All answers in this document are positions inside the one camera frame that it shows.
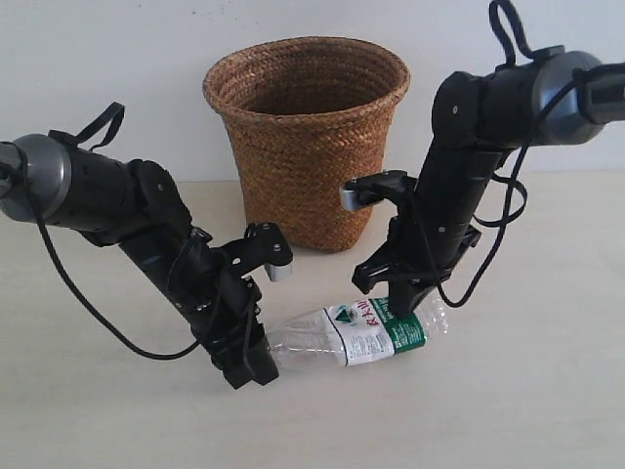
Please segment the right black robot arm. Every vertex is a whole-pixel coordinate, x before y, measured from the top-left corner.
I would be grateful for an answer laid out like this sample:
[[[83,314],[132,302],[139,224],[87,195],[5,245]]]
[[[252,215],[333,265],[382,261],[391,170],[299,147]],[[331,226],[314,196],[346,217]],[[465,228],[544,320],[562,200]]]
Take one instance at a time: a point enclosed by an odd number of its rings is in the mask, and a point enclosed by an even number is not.
[[[555,47],[486,76],[452,73],[434,99],[420,174],[389,170],[342,187],[350,211],[384,200],[396,207],[385,242],[355,267],[354,285],[368,292],[385,283],[391,313],[406,318],[479,242],[479,202],[510,154],[580,145],[623,117],[623,65],[586,52]]]

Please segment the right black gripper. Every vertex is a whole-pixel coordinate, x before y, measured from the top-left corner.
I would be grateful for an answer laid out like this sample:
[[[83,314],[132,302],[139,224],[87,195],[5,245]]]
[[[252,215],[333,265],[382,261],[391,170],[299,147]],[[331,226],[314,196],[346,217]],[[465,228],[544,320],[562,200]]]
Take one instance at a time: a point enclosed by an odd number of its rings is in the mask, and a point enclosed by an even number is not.
[[[368,294],[378,283],[385,282],[391,313],[407,318],[437,288],[438,281],[449,279],[480,238],[481,232],[472,225],[456,238],[445,226],[422,234],[417,223],[395,215],[383,244],[354,268],[352,283]]]

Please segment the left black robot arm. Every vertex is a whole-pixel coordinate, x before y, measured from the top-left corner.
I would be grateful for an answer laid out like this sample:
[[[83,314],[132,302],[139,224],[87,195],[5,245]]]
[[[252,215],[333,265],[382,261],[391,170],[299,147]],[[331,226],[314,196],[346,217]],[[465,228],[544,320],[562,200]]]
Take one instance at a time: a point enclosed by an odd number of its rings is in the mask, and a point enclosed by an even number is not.
[[[262,294],[251,278],[264,268],[277,279],[291,264],[276,224],[252,223],[241,238],[215,246],[157,163],[121,162],[41,134],[2,144],[1,209],[15,221],[120,248],[187,321],[232,387],[277,377],[258,319]]]

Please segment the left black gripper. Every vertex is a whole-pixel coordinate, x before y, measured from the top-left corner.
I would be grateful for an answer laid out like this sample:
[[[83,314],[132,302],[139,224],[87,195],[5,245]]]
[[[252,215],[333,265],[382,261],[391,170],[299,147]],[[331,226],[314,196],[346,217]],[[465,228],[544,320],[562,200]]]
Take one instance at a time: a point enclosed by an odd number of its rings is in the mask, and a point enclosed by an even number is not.
[[[266,386],[279,377],[255,319],[260,288],[248,275],[266,264],[252,243],[186,243],[168,272],[168,294],[230,386]]]

